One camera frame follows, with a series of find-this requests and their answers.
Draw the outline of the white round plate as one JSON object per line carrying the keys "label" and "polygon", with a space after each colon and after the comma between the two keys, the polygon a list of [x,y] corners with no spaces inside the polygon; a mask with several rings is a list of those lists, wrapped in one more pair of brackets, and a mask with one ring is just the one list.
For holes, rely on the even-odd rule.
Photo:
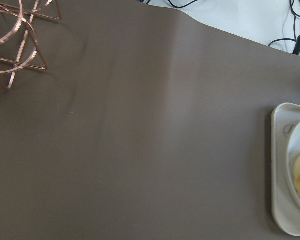
{"label": "white round plate", "polygon": [[294,165],[300,155],[300,122],[293,129],[286,148],[285,175],[288,189],[300,208],[300,197],[294,185]]}

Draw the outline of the white rabbit tray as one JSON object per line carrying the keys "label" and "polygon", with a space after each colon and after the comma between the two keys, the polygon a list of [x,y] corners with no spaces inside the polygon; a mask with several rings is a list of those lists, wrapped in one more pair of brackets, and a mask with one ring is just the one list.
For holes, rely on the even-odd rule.
{"label": "white rabbit tray", "polygon": [[285,233],[300,237],[300,208],[286,181],[286,151],[290,135],[300,122],[300,105],[282,103],[271,116],[271,186],[274,221]]}

